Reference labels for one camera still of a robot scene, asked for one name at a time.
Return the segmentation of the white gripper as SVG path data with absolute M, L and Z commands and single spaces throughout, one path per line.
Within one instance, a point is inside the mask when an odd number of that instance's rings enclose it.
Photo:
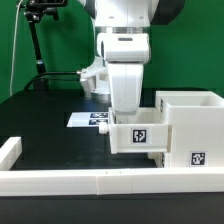
M 150 60 L 149 36 L 100 33 L 97 52 L 108 71 L 115 114 L 135 114 L 140 105 L 144 64 Z

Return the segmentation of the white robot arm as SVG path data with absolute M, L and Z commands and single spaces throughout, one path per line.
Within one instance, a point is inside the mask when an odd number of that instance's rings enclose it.
M 185 0 L 77 0 L 91 17 L 94 61 L 81 70 L 85 95 L 111 101 L 116 115 L 134 114 L 144 65 L 151 59 L 148 29 L 167 25 Z

